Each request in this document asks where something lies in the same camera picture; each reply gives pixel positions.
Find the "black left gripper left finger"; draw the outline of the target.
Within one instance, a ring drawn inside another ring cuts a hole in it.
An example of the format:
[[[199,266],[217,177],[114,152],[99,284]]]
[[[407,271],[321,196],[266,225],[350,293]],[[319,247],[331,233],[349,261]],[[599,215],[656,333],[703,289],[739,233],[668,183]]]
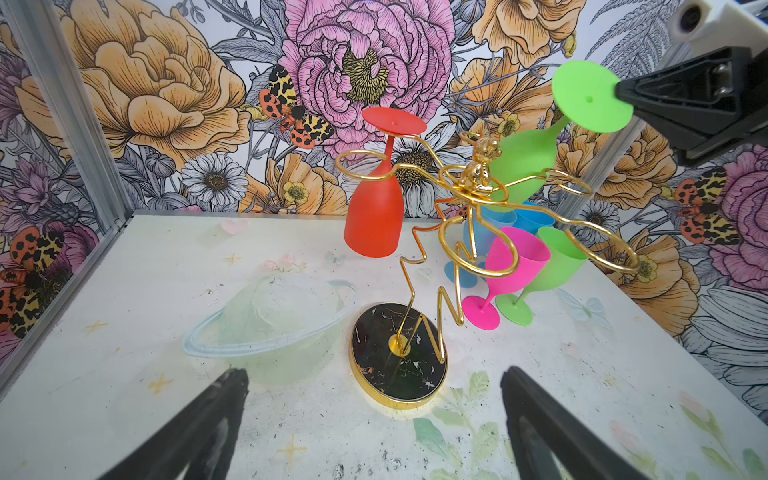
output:
[[[104,479],[225,479],[237,443],[249,378],[231,368]]]

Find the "gold wine glass rack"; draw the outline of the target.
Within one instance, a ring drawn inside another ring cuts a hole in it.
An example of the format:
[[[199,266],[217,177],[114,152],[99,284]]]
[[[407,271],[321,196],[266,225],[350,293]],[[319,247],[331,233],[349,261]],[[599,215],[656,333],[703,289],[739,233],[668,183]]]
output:
[[[522,254],[519,243],[513,241],[501,229],[491,225],[482,217],[483,206],[500,206],[491,199],[494,192],[501,190],[509,196],[507,186],[493,178],[490,164],[501,156],[497,139],[462,133],[473,152],[466,165],[441,164],[437,174],[412,163],[393,163],[394,177],[399,171],[412,171],[419,177],[450,192],[451,201],[463,205],[460,215],[452,218],[442,216],[432,226],[440,245],[454,263],[454,272],[466,270],[472,274],[496,282],[507,281],[522,272]],[[358,181],[369,180],[371,173],[380,164],[371,156],[373,150],[354,149],[341,153],[335,161],[337,168],[347,177]],[[533,178],[548,180],[562,177],[567,180],[566,191],[584,196],[590,187],[580,178],[563,171],[548,168],[541,174],[522,178],[526,182]],[[479,268],[479,257],[474,241],[458,241],[449,244],[446,232],[455,224],[473,227],[476,219],[495,236],[510,257],[510,263],[503,269]],[[354,325],[354,334],[365,333],[360,340],[351,341],[350,360],[355,378],[361,388],[382,405],[399,410],[414,409],[429,402],[442,387],[447,375],[448,356],[443,335],[443,321],[431,321],[412,304],[382,303],[366,310]]]

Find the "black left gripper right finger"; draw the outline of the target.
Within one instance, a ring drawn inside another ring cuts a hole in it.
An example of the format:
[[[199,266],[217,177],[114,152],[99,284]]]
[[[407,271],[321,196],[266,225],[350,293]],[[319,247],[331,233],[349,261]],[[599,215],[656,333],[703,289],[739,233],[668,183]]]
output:
[[[588,430],[525,371],[510,367],[501,390],[515,466],[522,479],[560,479],[558,464],[574,479],[645,476]]]

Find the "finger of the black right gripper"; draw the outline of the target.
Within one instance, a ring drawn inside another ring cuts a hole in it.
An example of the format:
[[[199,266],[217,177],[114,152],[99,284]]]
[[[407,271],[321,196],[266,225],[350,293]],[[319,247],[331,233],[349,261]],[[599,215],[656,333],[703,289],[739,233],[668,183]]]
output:
[[[767,52],[723,47],[619,82],[615,96],[665,137],[679,165],[767,144]]]

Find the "green wine glass front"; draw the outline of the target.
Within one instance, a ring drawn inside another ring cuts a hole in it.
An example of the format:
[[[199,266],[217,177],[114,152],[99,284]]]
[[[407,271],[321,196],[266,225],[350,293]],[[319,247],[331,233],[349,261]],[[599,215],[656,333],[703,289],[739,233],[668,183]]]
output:
[[[521,326],[533,321],[533,313],[525,298],[535,292],[548,291],[565,284],[586,262],[588,256],[574,243],[568,234],[554,227],[542,227],[536,237],[549,249],[551,257],[541,272],[523,289],[519,296],[509,294],[499,297],[496,307],[507,320]]]

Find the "green wine glass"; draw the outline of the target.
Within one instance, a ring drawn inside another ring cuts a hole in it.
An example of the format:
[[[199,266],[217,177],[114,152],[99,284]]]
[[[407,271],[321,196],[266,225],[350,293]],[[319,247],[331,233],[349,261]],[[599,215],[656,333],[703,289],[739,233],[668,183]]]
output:
[[[533,313],[525,298],[535,292],[548,291],[565,284],[586,262],[588,256],[574,243],[568,234],[554,227],[542,227],[536,237],[549,249],[551,257],[541,272],[523,289],[519,296],[509,294],[499,297],[496,307],[507,320],[521,326],[533,321]]]
[[[521,131],[499,140],[501,156],[491,162],[493,178],[507,186],[491,199],[500,203],[493,211],[502,212],[506,204],[521,204],[545,183],[543,179],[520,180],[537,176],[555,166],[557,137],[571,122],[598,134],[613,133],[626,127],[633,106],[617,98],[620,78],[609,69],[590,62],[572,61],[557,69],[551,81],[553,100],[563,117],[547,129]]]

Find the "green wine glass back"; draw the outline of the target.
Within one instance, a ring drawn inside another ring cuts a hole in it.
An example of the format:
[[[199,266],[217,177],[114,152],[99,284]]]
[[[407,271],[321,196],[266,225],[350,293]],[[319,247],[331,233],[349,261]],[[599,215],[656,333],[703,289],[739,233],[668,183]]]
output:
[[[545,183],[543,179],[520,180],[537,176],[555,166],[557,137],[571,122],[598,134],[613,133],[626,127],[633,106],[617,98],[620,78],[609,69],[590,62],[572,61],[557,69],[551,81],[553,100],[563,117],[547,129],[521,131],[499,140],[501,156],[491,162],[493,178],[507,186],[491,199],[500,203],[493,211],[502,212],[506,204],[521,204]]]

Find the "red wine glass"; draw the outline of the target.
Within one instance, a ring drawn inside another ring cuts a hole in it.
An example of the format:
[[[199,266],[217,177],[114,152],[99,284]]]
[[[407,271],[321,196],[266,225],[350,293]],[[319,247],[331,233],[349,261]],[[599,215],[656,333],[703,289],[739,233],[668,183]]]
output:
[[[369,258],[384,258],[398,248],[404,221],[401,187],[392,173],[395,139],[418,135],[427,124],[417,116],[390,107],[370,107],[363,111],[364,120],[387,135],[385,151],[373,152],[380,164],[356,188],[349,202],[344,230],[346,244],[356,253]]]

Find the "light blue wine glass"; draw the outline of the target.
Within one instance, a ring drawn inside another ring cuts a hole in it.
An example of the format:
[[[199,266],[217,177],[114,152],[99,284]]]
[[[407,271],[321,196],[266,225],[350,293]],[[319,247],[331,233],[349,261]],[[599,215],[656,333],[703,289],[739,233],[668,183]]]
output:
[[[486,206],[482,207],[482,217],[499,229],[512,227],[517,221],[517,214],[512,210],[504,210],[497,212],[491,210]],[[481,225],[476,219],[473,220],[474,233],[475,233],[475,245],[477,253],[479,255],[479,268],[485,268],[485,260],[489,253],[492,244],[496,236],[488,230],[485,226]],[[444,266],[444,272],[449,281],[455,282],[454,275],[454,263],[448,262]],[[460,284],[462,288],[474,288],[478,283],[478,277],[466,270],[460,270]]]

